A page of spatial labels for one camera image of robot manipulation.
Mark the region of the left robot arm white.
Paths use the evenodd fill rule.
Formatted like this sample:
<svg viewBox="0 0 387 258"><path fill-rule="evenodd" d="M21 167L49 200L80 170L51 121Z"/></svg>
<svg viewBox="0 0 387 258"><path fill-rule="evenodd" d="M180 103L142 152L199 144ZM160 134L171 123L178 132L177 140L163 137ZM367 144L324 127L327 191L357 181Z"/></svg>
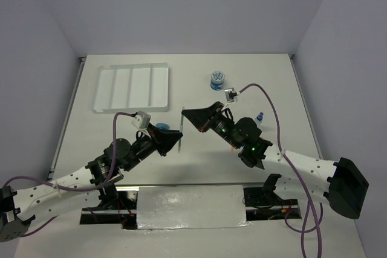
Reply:
<svg viewBox="0 0 387 258"><path fill-rule="evenodd" d="M38 182L28 189L1 189L1 242L30 236L28 230L44 226L59 215L94 207L110 209L119 202L115 183L154 152L166 154L183 134L156 127L140 135L134 143L114 138L101 156L79 170L50 182Z"/></svg>

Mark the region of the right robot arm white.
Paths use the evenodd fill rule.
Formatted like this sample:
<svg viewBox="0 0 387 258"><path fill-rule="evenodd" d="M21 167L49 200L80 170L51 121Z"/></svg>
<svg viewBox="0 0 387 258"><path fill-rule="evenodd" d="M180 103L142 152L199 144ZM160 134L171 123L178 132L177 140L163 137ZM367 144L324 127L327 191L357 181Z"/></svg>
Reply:
<svg viewBox="0 0 387 258"><path fill-rule="evenodd" d="M201 133L214 131L233 148L249 168L268 173L263 198L269 204L281 199L299 199L306 192L312 200L328 204L349 219L360 217L369 183L348 158L316 159L280 149L261 138L261 130L250 117L234 121L221 102L208 108L184 109L182 115Z"/></svg>

